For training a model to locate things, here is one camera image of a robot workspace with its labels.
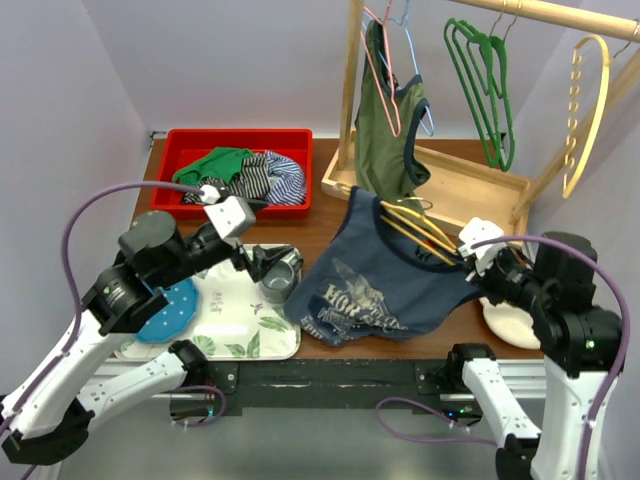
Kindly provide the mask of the green hanger back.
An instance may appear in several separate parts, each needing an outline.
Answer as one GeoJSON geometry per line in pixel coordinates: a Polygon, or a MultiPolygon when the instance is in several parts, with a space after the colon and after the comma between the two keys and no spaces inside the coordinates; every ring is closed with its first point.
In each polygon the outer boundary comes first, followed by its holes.
{"type": "Polygon", "coordinates": [[[515,157],[513,118],[508,94],[508,58],[506,37],[493,34],[504,11],[489,34],[467,23],[466,50],[475,74],[469,77],[476,106],[472,110],[476,127],[490,167],[507,172],[515,157]]]}

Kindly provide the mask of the olive green tank top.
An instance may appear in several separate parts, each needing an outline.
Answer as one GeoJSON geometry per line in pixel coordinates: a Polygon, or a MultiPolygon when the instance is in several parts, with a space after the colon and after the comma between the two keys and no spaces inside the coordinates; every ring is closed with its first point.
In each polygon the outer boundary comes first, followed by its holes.
{"type": "Polygon", "coordinates": [[[395,86],[395,101],[399,108],[402,131],[398,137],[390,126],[376,87],[365,52],[360,88],[360,104],[355,119],[355,170],[357,184],[384,200],[395,201],[414,196],[415,190],[428,182],[431,173],[414,155],[415,140],[424,109],[429,105],[422,76],[413,75],[405,86],[395,78],[389,80],[388,61],[384,53],[382,29],[370,21],[365,39],[379,75],[384,81],[387,102],[391,84],[395,86]]]}

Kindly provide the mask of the red plastic bin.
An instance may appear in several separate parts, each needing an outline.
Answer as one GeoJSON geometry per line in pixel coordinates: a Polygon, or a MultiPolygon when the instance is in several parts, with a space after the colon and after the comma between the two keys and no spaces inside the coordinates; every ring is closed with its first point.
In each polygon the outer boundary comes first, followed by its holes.
{"type": "Polygon", "coordinates": [[[169,181],[179,169],[216,147],[245,147],[253,152],[274,151],[292,159],[305,176],[305,201],[300,205],[273,205],[258,213],[260,219],[301,219],[308,215],[312,195],[313,140],[309,129],[173,129],[159,157],[156,178],[169,181]]]}

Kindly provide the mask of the yellow notched hanger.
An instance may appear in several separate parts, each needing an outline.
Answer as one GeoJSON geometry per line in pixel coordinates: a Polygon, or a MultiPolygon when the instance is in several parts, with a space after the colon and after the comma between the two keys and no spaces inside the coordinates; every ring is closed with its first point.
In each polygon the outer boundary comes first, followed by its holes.
{"type": "Polygon", "coordinates": [[[567,199],[579,182],[590,158],[600,126],[607,113],[615,108],[639,81],[639,53],[636,53],[627,65],[620,71],[620,75],[610,82],[610,71],[613,57],[605,40],[595,34],[585,36],[573,49],[572,70],[569,88],[569,116],[568,132],[564,147],[564,173],[562,196],[567,199]],[[600,50],[601,67],[598,95],[591,112],[581,122],[577,113],[580,107],[580,80],[582,78],[581,65],[584,56],[581,49],[588,43],[594,42],[600,50]]]}

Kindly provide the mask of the black white striped garment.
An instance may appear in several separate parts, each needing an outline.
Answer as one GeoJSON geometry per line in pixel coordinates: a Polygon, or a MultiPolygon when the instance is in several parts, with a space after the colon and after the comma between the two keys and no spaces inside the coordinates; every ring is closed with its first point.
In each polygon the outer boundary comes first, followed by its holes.
{"type": "Polygon", "coordinates": [[[255,154],[244,161],[240,175],[229,184],[221,180],[206,179],[203,185],[226,187],[233,194],[249,199],[264,199],[269,191],[267,161],[264,154],[255,154]]]}

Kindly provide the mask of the wooden clothes rack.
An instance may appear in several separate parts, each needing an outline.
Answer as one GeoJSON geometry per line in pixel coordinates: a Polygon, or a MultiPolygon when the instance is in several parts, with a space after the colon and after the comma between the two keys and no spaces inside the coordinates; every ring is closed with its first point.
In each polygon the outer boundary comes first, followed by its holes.
{"type": "MultiPolygon", "coordinates": [[[[567,7],[544,1],[470,1],[470,6],[513,14],[637,43],[639,23],[611,15],[567,7]]],[[[362,1],[351,1],[348,14],[347,59],[342,94],[339,145],[322,178],[322,190],[347,198],[356,183],[353,161],[352,111],[359,54],[358,22],[362,1]]],[[[508,233],[526,230],[529,207],[564,167],[563,149],[547,164],[535,180],[473,163],[436,150],[417,146],[416,158],[425,163],[435,178],[416,189],[418,195],[434,202],[427,215],[447,233],[456,235],[474,216],[498,224],[508,233]]]]}

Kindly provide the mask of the blue dotted plate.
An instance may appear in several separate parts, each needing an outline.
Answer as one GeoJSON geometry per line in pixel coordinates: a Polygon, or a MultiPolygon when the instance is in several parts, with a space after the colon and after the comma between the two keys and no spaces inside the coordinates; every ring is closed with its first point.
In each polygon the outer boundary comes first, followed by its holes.
{"type": "Polygon", "coordinates": [[[167,305],[146,321],[134,335],[143,344],[165,343],[182,334],[194,318],[199,290],[191,278],[163,289],[167,305]]]}

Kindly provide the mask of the leaf pattern tray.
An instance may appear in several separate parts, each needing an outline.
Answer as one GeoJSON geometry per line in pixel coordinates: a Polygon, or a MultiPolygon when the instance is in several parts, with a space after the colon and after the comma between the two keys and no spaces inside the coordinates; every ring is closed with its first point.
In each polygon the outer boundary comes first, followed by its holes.
{"type": "Polygon", "coordinates": [[[285,319],[281,305],[261,296],[248,273],[227,260],[191,279],[199,302],[186,330],[165,343],[143,344],[133,337],[114,352],[118,359],[146,362],[177,340],[191,341],[213,361],[284,360],[297,352],[300,328],[285,319]]]}

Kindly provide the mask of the cream divided plate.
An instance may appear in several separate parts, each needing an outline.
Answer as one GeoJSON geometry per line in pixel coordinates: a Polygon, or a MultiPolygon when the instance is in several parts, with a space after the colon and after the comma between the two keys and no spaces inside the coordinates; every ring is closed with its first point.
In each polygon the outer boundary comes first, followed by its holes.
{"type": "Polygon", "coordinates": [[[530,314],[506,302],[493,305],[486,297],[479,301],[485,323],[498,338],[520,349],[540,349],[540,341],[534,334],[530,314]]]}

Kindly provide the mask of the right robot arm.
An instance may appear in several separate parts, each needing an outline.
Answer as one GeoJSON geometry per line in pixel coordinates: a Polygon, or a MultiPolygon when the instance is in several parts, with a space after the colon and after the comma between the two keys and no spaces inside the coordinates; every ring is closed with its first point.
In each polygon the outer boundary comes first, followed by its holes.
{"type": "Polygon", "coordinates": [[[544,354],[541,426],[526,419],[483,344],[456,344],[445,364],[448,386],[471,392],[491,428],[501,479],[594,479],[601,421],[629,343],[629,309],[598,265],[591,242],[566,232],[522,236],[537,244],[532,266],[520,262],[495,224],[472,219],[459,233],[467,280],[493,304],[532,318],[544,354]]]}

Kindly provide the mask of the green garment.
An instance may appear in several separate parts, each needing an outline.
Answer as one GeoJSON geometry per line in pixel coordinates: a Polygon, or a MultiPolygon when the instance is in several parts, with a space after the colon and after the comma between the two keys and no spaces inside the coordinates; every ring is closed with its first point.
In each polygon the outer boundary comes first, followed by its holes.
{"type": "Polygon", "coordinates": [[[177,170],[171,178],[176,184],[197,188],[206,179],[221,180],[229,184],[241,173],[246,159],[254,156],[249,149],[215,147],[203,157],[177,170]]]}

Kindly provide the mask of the grey ceramic mug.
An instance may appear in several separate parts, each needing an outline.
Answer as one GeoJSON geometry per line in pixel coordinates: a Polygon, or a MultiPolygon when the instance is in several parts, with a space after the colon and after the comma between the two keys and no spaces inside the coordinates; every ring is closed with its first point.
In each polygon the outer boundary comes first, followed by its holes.
{"type": "Polygon", "coordinates": [[[261,296],[271,304],[284,304],[300,281],[303,263],[297,252],[279,260],[258,284],[261,296]]]}

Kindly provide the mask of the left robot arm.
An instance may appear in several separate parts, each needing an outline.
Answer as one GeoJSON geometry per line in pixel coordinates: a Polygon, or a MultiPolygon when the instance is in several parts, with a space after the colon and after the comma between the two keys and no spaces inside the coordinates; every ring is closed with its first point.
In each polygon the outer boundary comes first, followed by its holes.
{"type": "Polygon", "coordinates": [[[147,398],[204,389],[208,361],[190,340],[172,342],[158,357],[115,378],[89,381],[167,306],[167,289],[224,261],[259,282],[293,251],[290,245],[245,250],[240,237],[255,215],[241,198],[229,197],[209,211],[209,221],[188,237],[166,211],[138,216],[119,237],[113,265],[84,295],[79,316],[28,380],[1,398],[2,449],[11,463],[54,465],[99,426],[147,398]]]}

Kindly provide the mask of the blue white striped garment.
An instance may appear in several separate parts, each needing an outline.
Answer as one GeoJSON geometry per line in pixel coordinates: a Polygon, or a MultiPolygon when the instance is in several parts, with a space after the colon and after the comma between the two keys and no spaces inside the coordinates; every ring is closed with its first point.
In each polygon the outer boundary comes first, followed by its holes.
{"type": "Polygon", "coordinates": [[[269,191],[264,200],[272,205],[294,206],[306,201],[306,177],[293,159],[266,150],[269,191]]]}

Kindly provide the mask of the navy blue tank top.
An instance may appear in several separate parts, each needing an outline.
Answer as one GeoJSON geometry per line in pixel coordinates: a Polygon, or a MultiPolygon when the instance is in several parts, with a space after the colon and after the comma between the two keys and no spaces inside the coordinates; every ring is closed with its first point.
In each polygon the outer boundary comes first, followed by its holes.
{"type": "Polygon", "coordinates": [[[422,252],[385,214],[377,196],[352,188],[340,228],[283,307],[287,320],[334,347],[367,336],[407,340],[481,297],[459,261],[422,252]]]}

